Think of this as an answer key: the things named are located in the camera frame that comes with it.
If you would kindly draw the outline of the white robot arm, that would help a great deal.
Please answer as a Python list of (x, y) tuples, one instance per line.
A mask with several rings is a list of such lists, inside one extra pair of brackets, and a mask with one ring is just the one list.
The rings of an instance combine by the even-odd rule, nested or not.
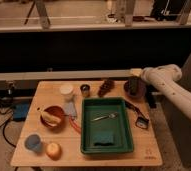
[(182, 77), (180, 67), (168, 64), (143, 69), (132, 68), (130, 75), (138, 76), (147, 84), (152, 85), (191, 120), (191, 92), (177, 83)]

